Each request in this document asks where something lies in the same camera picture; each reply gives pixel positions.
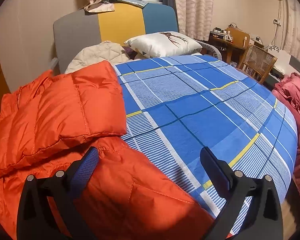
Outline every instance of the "orange down jacket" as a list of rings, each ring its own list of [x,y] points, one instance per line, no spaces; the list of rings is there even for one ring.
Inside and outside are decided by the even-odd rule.
[[[125,133],[121,87],[106,61],[68,75],[53,77],[47,71],[5,95],[0,223],[8,234],[16,239],[26,177],[66,170],[94,146],[100,160],[75,205],[99,239],[199,239],[213,222],[210,215],[144,154],[131,149],[120,138]]]

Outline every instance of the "bedsheet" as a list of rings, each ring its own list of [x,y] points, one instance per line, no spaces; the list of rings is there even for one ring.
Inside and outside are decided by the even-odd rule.
[[[114,68],[127,114],[122,138],[211,215],[219,214],[225,199],[201,166],[204,146],[246,176],[271,175],[284,200],[297,127],[268,89],[210,56],[151,58]],[[231,233],[239,231],[250,202],[247,197]]]

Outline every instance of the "wall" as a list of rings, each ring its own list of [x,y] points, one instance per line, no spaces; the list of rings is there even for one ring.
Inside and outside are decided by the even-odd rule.
[[[49,68],[53,22],[87,0],[5,0],[0,7],[0,63],[11,91]]]
[[[287,1],[281,1],[281,6],[281,27],[277,30],[275,42],[279,47],[281,47],[282,37],[282,46],[284,44],[288,26]],[[268,46],[274,38],[273,20],[278,18],[278,10],[278,0],[214,0],[211,28],[225,29],[234,22],[251,37],[259,36],[263,44]]]

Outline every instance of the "wooden desk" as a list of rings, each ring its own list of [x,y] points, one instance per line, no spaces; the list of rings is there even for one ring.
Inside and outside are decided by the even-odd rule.
[[[225,62],[227,62],[228,64],[231,63],[231,57],[232,57],[232,53],[233,53],[234,49],[237,49],[240,51],[239,62],[241,61],[243,54],[246,51],[245,48],[234,45],[232,42],[229,42],[229,41],[226,41],[223,39],[219,39],[219,38],[215,38],[212,36],[209,37],[209,43],[214,43],[214,44],[221,43],[222,44],[221,46],[226,48],[227,56],[226,56]]]

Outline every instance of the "blue headboard panel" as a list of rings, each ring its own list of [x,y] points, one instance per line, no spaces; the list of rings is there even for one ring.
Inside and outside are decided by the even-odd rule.
[[[170,6],[148,3],[143,9],[146,34],[158,32],[178,32],[176,13]]]

